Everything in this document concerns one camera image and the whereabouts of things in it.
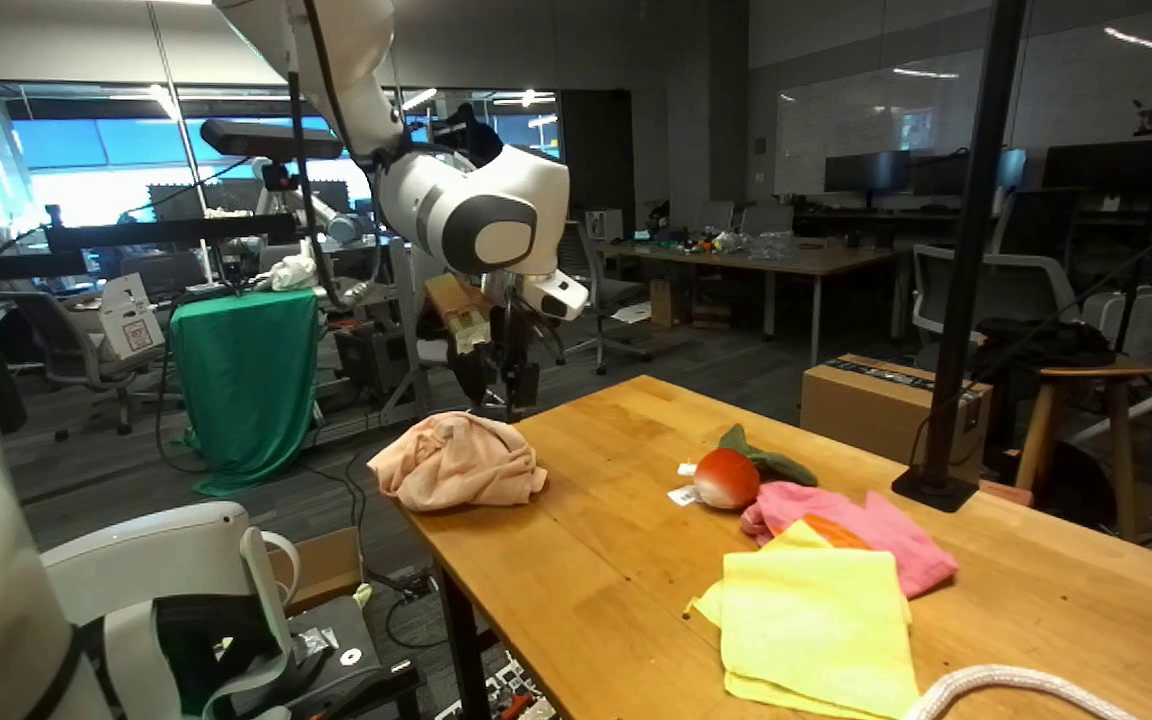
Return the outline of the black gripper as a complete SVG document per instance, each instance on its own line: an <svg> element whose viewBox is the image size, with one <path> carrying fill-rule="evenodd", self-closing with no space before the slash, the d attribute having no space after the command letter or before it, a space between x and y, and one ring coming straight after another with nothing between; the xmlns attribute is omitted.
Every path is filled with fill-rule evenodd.
<svg viewBox="0 0 1152 720"><path fill-rule="evenodd" d="M541 401L541 360L532 354L541 337L546 319L529 302L490 312L490 342L478 350L490 412L519 416Z"/></svg>

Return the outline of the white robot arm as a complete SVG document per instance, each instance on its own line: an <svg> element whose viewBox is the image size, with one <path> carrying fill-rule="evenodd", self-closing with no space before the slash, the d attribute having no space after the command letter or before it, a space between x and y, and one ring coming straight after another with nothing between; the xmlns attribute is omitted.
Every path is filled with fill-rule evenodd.
<svg viewBox="0 0 1152 720"><path fill-rule="evenodd" d="M380 221L478 288L479 337L453 339L453 368L478 406L541 397L532 342L578 319L589 288L560 268L571 177L560 159L503 143L474 112L419 143L383 97L396 0L214 0L233 31L307 98L368 177Z"/></svg>

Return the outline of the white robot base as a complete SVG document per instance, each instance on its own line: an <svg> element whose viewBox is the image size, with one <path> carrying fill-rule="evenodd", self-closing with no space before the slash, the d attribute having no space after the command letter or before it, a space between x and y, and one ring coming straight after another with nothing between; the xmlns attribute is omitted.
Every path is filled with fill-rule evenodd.
<svg viewBox="0 0 1152 720"><path fill-rule="evenodd" d="M42 552L0 455L0 720L291 720L263 532L209 498Z"/></svg>

